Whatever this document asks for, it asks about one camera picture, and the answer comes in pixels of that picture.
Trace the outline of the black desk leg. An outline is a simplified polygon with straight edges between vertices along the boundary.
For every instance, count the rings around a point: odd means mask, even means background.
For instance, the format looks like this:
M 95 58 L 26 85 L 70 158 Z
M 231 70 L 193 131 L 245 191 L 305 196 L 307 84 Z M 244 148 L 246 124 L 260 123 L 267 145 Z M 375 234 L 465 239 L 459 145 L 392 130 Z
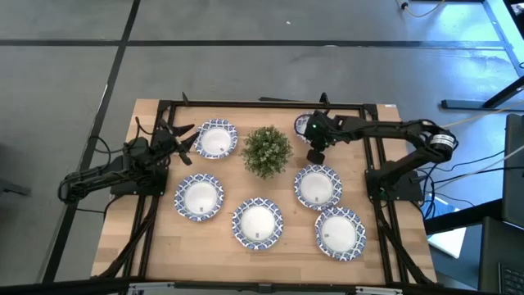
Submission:
M 524 91 L 524 75 L 516 79 L 506 88 L 495 94 L 487 101 L 473 100 L 450 100 L 445 99 L 440 102 L 443 109 L 448 110 L 469 110 L 469 111 L 491 111 L 500 110 L 500 106 L 517 94 Z

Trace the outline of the blue object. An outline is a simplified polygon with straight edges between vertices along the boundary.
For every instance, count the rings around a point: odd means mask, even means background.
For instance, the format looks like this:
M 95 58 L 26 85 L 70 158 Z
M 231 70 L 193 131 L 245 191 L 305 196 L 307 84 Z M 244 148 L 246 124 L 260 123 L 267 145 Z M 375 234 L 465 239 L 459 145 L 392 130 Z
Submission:
M 434 197 L 433 199 L 427 199 L 427 202 L 422 207 L 422 211 L 424 219 L 429 220 L 437 216 L 452 213 L 455 211 L 455 207 L 439 197 Z

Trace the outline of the small green potted plant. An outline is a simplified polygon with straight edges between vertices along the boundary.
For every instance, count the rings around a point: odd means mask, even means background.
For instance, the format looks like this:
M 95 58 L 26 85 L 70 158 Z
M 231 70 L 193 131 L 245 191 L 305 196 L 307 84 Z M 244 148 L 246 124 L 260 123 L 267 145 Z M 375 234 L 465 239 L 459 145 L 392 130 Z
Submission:
M 293 156 L 289 138 L 275 126 L 265 126 L 250 132 L 241 151 L 245 168 L 261 179 L 273 178 L 285 171 Z

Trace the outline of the silver frame bracket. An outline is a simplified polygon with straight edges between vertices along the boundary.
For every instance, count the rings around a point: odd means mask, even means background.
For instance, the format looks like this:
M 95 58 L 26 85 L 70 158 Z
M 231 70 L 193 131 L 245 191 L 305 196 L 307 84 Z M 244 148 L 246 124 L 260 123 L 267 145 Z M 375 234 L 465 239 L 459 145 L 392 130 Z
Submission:
M 144 295 L 146 291 L 168 289 L 175 286 L 174 282 L 142 282 L 129 285 L 126 295 Z
M 356 286 L 355 295 L 404 295 L 401 289 Z

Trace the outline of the dark laptop with keyboard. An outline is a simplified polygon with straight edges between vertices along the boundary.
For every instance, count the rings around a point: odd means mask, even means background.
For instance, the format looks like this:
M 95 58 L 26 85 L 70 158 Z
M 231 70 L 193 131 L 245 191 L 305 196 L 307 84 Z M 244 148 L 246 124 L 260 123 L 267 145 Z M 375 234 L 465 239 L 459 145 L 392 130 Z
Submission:
M 524 229 L 490 217 L 482 221 L 478 289 L 524 295 Z

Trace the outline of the black side desk edge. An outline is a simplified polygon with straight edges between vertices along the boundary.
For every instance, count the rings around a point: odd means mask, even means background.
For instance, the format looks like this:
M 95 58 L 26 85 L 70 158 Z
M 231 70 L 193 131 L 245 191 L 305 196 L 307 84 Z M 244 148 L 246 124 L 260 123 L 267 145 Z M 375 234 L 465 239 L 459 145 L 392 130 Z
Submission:
M 498 199 L 425 220 L 426 235 L 439 234 L 470 225 L 477 225 L 480 224 L 485 217 L 501 220 L 502 206 L 503 201 Z

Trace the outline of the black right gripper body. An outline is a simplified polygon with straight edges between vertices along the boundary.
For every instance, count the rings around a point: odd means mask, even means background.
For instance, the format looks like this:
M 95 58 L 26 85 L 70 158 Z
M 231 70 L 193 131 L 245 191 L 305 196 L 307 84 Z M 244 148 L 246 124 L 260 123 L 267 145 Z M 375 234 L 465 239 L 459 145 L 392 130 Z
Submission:
M 330 117 L 327 113 L 327 111 L 314 111 L 306 124 L 305 137 L 317 152 L 323 152 L 330 145 L 335 145 L 342 140 L 342 117 Z

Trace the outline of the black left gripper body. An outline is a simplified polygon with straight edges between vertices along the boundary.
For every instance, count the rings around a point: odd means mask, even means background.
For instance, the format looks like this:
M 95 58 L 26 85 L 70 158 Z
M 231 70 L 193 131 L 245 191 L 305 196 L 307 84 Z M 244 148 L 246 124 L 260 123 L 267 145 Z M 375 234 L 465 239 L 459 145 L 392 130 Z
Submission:
M 166 128 L 154 131 L 151 142 L 151 157 L 165 159 L 172 154 L 178 154 L 179 137 L 174 137 Z

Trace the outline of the blue patterned white paper bowl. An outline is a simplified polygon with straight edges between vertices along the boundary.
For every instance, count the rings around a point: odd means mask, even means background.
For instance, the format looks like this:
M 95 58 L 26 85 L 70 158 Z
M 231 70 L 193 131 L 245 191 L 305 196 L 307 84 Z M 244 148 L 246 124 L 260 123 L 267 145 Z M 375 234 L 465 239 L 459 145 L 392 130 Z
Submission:
M 309 118 L 312 114 L 313 114 L 312 111 L 308 111 L 298 116 L 294 123 L 294 130 L 296 132 L 297 137 L 300 138 L 303 142 L 308 143 L 308 144 L 310 144 L 310 141 L 304 136 L 304 133 L 305 133 Z
M 346 207 L 329 207 L 314 224 L 318 248 L 337 261 L 353 261 L 367 243 L 366 228 L 359 216 Z
M 232 231 L 236 240 L 252 251 L 271 248 L 282 236 L 283 217 L 277 204 L 267 198 L 245 200 L 234 212 Z
M 211 219 L 224 204 L 224 187 L 211 174 L 194 174 L 185 177 L 174 195 L 174 208 L 191 221 Z
M 226 119 L 210 119 L 198 128 L 195 150 L 206 159 L 222 159 L 234 152 L 238 142 L 235 125 Z
M 298 201 L 309 209 L 323 211 L 341 200 L 341 179 L 329 166 L 307 165 L 296 174 L 293 184 Z

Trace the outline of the white sheet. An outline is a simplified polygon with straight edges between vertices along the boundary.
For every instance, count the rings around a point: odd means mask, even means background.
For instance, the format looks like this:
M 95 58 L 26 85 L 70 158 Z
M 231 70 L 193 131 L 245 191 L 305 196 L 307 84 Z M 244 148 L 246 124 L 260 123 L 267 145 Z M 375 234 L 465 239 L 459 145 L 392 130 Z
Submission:
M 459 259 L 466 230 L 465 227 L 462 227 L 443 233 L 433 234 L 427 239 L 427 241 L 431 246 L 443 253 L 454 259 Z

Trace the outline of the black aluminium table frame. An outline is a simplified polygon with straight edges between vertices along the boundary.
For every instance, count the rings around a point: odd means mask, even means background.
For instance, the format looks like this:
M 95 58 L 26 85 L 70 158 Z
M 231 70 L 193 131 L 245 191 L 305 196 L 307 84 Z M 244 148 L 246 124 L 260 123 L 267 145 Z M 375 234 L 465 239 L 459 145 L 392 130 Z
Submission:
M 188 288 L 244 288 L 257 292 L 289 290 L 347 290 L 353 286 L 383 285 L 384 274 L 400 277 L 396 261 L 384 265 L 373 205 L 368 200 L 364 172 L 383 160 L 397 160 L 406 144 L 386 140 L 384 150 L 375 143 L 339 143 L 326 151 L 326 162 L 343 183 L 341 205 L 353 210 L 364 223 L 367 243 L 353 261 L 337 261 L 321 252 L 315 241 L 318 212 L 303 206 L 294 194 L 293 179 L 307 161 L 308 147 L 295 135 L 297 116 L 309 110 L 298 102 L 203 102 L 139 99 L 123 120 L 107 120 L 103 136 L 113 145 L 130 140 L 138 127 L 149 135 L 159 114 L 176 125 L 197 128 L 213 118 L 224 118 L 240 135 L 264 126 L 275 126 L 287 135 L 293 155 L 283 173 L 262 180 L 249 173 L 238 153 L 208 160 L 192 152 L 192 164 L 178 157 L 170 164 L 167 187 L 160 198 L 156 223 L 149 242 L 140 242 L 131 265 L 133 275 L 148 281 L 171 282 Z M 193 222 L 174 208 L 178 184 L 188 175 L 209 173 L 224 186 L 223 208 L 210 220 Z M 275 202 L 283 215 L 282 237 L 269 249 L 252 251 L 243 247 L 232 231 L 233 212 L 247 199 L 264 197 Z

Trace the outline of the dark monitor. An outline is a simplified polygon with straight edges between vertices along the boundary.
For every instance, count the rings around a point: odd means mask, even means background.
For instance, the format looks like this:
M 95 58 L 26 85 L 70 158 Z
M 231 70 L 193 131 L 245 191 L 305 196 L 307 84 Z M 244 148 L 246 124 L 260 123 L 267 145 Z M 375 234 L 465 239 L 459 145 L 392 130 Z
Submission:
M 506 118 L 502 217 L 524 228 L 524 115 Z

